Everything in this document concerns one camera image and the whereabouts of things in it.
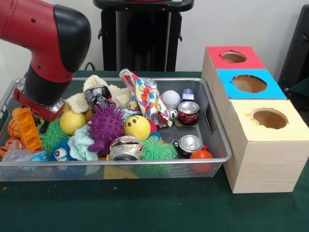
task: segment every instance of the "wire mesh basket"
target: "wire mesh basket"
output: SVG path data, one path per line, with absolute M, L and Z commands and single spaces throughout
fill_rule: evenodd
M 82 92 L 86 78 L 73 78 L 63 98 Z M 109 85 L 126 87 L 120 78 L 105 78 Z M 190 88 L 194 91 L 195 102 L 200 106 L 196 127 L 160 128 L 163 141 L 170 143 L 185 135 L 195 135 L 209 146 L 214 159 L 174 159 L 138 161 L 66 161 L 66 162 L 0 162 L 0 182 L 3 181 L 55 181 L 55 180 L 99 180 L 135 178 L 189 178 L 213 177 L 223 162 L 232 156 L 231 148 L 223 125 L 215 108 L 207 84 L 199 78 L 153 78 L 162 93 L 175 90 L 180 95 Z M 8 123 L 13 109 L 19 103 L 13 99 L 16 81 L 11 83 L 0 102 L 0 145 L 9 138 Z

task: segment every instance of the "purple spiky ball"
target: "purple spiky ball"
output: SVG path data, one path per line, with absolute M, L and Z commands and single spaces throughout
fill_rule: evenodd
M 123 110 L 116 104 L 108 105 L 106 102 L 101 102 L 102 110 L 96 105 L 93 106 L 95 114 L 91 122 L 88 124 L 90 130 L 90 138 L 95 143 L 89 146 L 88 150 L 98 152 L 99 157 L 105 157 L 110 152 L 111 142 L 124 135 L 123 127 Z

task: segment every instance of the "red square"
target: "red square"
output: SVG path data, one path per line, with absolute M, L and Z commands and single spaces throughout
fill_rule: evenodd
M 249 46 L 206 47 L 216 69 L 265 69 Z

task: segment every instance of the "red robot arm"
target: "red robot arm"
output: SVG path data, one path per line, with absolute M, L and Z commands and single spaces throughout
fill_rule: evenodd
M 45 120 L 55 119 L 61 109 L 54 106 L 89 49 L 87 18 L 71 8 L 41 0 L 1 0 L 0 39 L 32 52 L 26 78 L 14 97 Z

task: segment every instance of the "white wall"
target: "white wall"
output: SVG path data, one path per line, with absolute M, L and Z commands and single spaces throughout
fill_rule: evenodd
M 75 8 L 88 17 L 92 42 L 85 63 L 91 61 L 101 70 L 100 9 L 92 0 L 46 1 Z M 299 12 L 306 3 L 307 0 L 195 0 L 194 8 L 183 13 L 183 42 L 178 46 L 176 70 L 201 71 L 206 45 L 250 45 L 278 79 Z M 30 58 L 28 50 L 0 41 L 0 73 L 5 85 L 25 74 Z M 1 86 L 0 96 L 7 86 Z

